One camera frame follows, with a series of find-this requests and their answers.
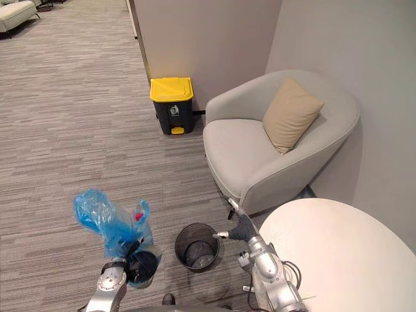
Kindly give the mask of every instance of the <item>yellow lid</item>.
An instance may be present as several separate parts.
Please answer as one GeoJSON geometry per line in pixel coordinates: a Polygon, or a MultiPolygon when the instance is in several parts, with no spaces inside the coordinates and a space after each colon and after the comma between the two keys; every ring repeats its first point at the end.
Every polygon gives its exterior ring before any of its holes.
{"type": "Polygon", "coordinates": [[[179,102],[192,99],[190,78],[158,78],[150,83],[150,98],[155,102],[179,102]]]}

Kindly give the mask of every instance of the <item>blue plastic bag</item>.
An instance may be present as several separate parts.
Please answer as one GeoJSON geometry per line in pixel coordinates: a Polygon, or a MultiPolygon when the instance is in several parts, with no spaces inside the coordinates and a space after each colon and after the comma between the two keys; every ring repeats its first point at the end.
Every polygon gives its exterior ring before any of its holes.
{"type": "Polygon", "coordinates": [[[139,268],[140,272],[135,276],[145,278],[129,279],[130,286],[145,288],[151,284],[162,252],[153,245],[148,222],[150,208],[146,200],[141,200],[131,215],[115,206],[104,192],[90,189],[74,198],[73,211],[82,226],[103,237],[106,257],[125,258],[129,272],[132,268],[133,271],[139,268]],[[145,257],[150,253],[154,255],[151,262],[148,256],[147,260],[145,257]]]}
{"type": "Polygon", "coordinates": [[[82,226],[103,237],[105,257],[125,257],[136,241],[141,242],[140,250],[153,245],[150,208],[145,200],[132,216],[115,206],[104,192],[90,189],[74,198],[73,211],[82,226]]]}

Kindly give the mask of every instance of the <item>black trash bin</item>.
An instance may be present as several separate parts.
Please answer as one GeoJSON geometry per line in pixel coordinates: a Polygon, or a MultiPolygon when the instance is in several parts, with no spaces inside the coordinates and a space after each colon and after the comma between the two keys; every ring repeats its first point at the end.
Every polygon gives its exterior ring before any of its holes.
{"type": "Polygon", "coordinates": [[[189,224],[177,236],[177,259],[193,272],[206,271],[220,251],[220,241],[213,237],[215,233],[216,231],[207,224],[189,224]]]}
{"type": "Polygon", "coordinates": [[[150,98],[164,134],[181,135],[192,131],[193,96],[192,83],[188,77],[151,80],[150,98]]]}

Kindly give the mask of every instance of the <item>wall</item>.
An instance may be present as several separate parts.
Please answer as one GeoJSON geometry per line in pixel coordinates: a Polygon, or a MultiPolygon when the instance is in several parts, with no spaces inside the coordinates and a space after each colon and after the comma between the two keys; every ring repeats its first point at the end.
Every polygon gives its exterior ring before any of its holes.
{"type": "Polygon", "coordinates": [[[194,110],[265,72],[281,0],[135,0],[152,78],[191,76],[194,110]]]}
{"type": "Polygon", "coordinates": [[[361,123],[312,188],[368,212],[413,252],[415,31],[412,0],[284,0],[266,69],[320,72],[356,96],[361,123]]]}

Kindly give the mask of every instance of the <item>sofa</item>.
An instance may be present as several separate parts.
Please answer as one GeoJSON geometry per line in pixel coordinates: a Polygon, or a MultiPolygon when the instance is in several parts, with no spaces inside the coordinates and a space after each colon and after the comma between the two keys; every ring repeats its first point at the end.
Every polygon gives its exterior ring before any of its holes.
{"type": "Polygon", "coordinates": [[[210,100],[205,108],[205,154],[221,192],[249,214],[296,196],[346,140],[359,119],[354,98],[329,79],[303,70],[264,75],[210,100]],[[294,149],[281,155],[263,117],[287,77],[323,100],[316,120],[294,149]]]}
{"type": "Polygon", "coordinates": [[[0,0],[0,33],[7,33],[10,38],[12,35],[9,30],[27,21],[37,14],[36,6],[41,4],[40,0],[27,0],[11,2],[0,0]]]}

